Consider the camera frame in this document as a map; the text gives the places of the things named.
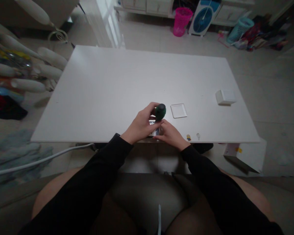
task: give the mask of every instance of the green screwdriver handle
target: green screwdriver handle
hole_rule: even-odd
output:
[[[159,104],[156,107],[156,112],[155,112],[156,121],[161,121],[166,115],[166,111],[167,111],[166,106],[164,104]]]

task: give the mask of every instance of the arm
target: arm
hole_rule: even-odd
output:
[[[149,120],[154,119],[150,115],[157,105],[150,103],[138,113],[124,134],[115,134],[19,234],[87,234],[133,144],[160,126],[161,122],[149,125]]]
[[[164,135],[155,138],[179,149],[224,234],[283,234],[281,228],[268,220],[231,177],[200,155],[175,127],[166,120],[161,127]]]

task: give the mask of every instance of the knee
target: knee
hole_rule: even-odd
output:
[[[74,168],[64,172],[46,184],[46,186],[37,195],[33,207],[32,219],[59,192],[63,185],[65,185],[65,183],[82,168],[83,167]]]

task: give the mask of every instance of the black sleeve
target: black sleeve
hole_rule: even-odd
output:
[[[115,134],[19,234],[87,234],[132,148]]]
[[[181,155],[224,234],[283,234],[281,228],[268,220],[231,177],[222,173],[193,146],[184,149]]]

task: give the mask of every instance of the white electrical box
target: white electrical box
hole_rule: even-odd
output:
[[[219,105],[231,105],[236,102],[235,94],[231,90],[219,90],[216,92]]]

